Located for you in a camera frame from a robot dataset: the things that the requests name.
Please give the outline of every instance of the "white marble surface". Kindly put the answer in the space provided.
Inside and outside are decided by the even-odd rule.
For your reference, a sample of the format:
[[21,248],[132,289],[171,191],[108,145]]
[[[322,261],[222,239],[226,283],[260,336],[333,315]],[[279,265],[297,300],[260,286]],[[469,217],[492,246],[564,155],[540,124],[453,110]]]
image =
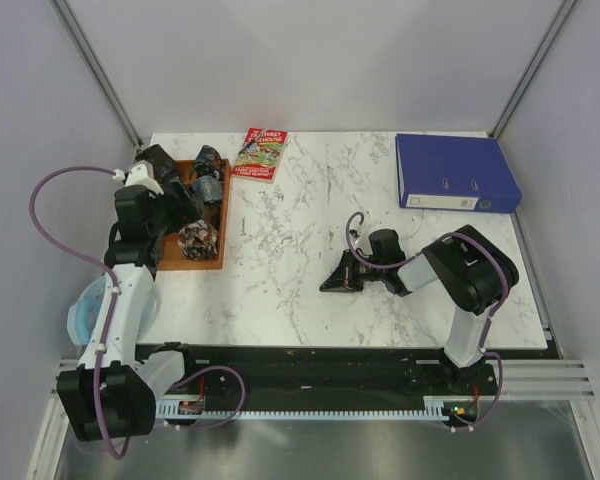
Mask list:
[[[155,134],[152,143],[178,160],[195,158],[209,144],[233,161],[244,135]],[[394,138],[392,132],[291,133],[273,184],[232,181],[224,269],[159,273],[160,312],[140,342],[444,345],[454,305],[439,283],[404,298],[392,296],[381,283],[367,283],[359,294],[318,291],[345,248],[345,221],[363,210],[363,231],[395,229],[407,256],[473,224],[520,271],[487,346],[545,348],[510,217],[400,209]]]

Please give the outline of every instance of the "table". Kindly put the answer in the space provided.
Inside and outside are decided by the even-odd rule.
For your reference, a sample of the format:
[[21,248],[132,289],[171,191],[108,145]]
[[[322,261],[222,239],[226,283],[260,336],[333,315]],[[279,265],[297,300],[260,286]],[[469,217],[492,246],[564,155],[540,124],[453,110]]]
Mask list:
[[[233,161],[244,136],[154,134],[151,143],[177,160],[195,158],[208,144]],[[454,304],[439,282],[404,298],[377,282],[358,294],[318,291],[346,247],[347,218],[362,210],[367,216],[363,231],[395,229],[407,256],[473,224],[520,271],[519,284],[494,319],[487,347],[546,348],[511,217],[400,209],[394,139],[395,132],[290,133],[273,184],[231,182],[223,270],[159,272],[160,310],[139,343],[443,346]]]

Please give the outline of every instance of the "red magazine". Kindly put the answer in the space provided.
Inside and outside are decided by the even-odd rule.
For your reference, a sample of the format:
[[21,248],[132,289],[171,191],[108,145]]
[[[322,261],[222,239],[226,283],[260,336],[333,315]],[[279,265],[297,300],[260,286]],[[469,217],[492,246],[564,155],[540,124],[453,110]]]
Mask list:
[[238,154],[232,175],[272,182],[287,142],[287,132],[251,128]]

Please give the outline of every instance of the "white backdrop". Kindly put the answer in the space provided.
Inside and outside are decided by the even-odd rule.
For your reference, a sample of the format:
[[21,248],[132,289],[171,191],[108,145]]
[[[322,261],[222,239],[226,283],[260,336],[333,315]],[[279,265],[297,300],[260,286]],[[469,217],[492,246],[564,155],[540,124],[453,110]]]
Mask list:
[[559,0],[71,0],[142,136],[490,130]]

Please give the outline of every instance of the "marble table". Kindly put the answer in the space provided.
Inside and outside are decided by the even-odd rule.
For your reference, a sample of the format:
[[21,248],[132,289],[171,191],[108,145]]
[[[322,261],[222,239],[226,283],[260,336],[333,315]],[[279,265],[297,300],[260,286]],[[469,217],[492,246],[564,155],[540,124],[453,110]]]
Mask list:
[[[195,158],[208,144],[233,161],[244,135],[154,134],[151,143],[177,160]],[[395,132],[289,137],[273,184],[231,182],[224,268],[158,274],[160,310],[139,343],[443,346],[454,304],[439,283],[404,298],[377,282],[358,294],[318,291],[345,248],[347,218],[362,210],[367,216],[363,231],[395,229],[407,256],[473,224],[520,271],[520,283],[496,315],[487,347],[546,348],[509,216],[400,209]]]

